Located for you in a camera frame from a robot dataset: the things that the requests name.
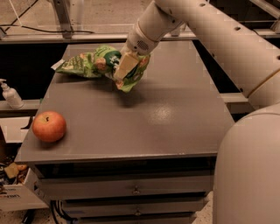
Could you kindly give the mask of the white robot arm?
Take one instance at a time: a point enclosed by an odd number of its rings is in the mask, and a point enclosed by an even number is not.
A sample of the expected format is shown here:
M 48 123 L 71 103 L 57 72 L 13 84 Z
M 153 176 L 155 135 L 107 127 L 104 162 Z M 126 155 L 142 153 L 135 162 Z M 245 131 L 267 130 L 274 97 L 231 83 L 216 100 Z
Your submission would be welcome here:
M 280 50 L 207 0 L 152 0 L 130 31 L 114 77 L 186 24 L 253 108 L 223 137 L 213 182 L 213 224 L 280 224 Z

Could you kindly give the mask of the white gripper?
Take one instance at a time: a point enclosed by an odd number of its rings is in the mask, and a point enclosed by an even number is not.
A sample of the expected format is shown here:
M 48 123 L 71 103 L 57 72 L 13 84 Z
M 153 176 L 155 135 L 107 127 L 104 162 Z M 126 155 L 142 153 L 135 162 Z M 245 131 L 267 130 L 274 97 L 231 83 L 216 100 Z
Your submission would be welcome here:
M 138 55 L 151 53 L 161 39 L 161 28 L 157 23 L 148 20 L 138 20 L 129 32 L 127 40 L 121 50 L 123 56 L 115 69 L 114 78 L 123 80 L 125 76 L 138 64 Z

